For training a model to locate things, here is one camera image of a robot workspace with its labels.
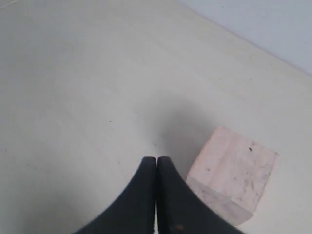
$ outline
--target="pink wooden cube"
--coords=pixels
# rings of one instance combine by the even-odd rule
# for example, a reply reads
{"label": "pink wooden cube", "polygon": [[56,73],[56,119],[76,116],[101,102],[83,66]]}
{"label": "pink wooden cube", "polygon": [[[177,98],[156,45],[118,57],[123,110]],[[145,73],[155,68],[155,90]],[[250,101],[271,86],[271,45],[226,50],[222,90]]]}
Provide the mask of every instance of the pink wooden cube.
{"label": "pink wooden cube", "polygon": [[225,127],[218,127],[193,163],[187,184],[232,225],[253,216],[277,153]]}

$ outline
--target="wooden block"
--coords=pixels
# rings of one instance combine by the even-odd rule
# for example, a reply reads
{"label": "wooden block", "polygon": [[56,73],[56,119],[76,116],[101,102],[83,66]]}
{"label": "wooden block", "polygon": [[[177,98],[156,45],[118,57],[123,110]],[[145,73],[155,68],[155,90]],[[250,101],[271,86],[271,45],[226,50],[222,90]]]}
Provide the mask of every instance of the wooden block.
{"label": "wooden block", "polygon": [[187,184],[232,225],[253,216],[277,153],[225,127],[218,127],[193,163]]}

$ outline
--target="white wall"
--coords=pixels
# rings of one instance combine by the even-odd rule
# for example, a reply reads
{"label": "white wall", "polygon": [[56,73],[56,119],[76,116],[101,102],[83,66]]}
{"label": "white wall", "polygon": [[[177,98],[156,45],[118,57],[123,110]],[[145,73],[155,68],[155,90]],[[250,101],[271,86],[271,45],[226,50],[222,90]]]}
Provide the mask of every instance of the white wall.
{"label": "white wall", "polygon": [[312,74],[312,1],[177,1]]}

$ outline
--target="cube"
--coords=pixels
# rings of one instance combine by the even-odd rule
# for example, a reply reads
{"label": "cube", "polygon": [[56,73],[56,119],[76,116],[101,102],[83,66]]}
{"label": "cube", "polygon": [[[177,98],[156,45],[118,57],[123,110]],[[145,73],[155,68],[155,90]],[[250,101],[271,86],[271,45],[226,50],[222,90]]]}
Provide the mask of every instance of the cube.
{"label": "cube", "polygon": [[253,216],[278,153],[218,127],[193,163],[187,184],[234,226]]}

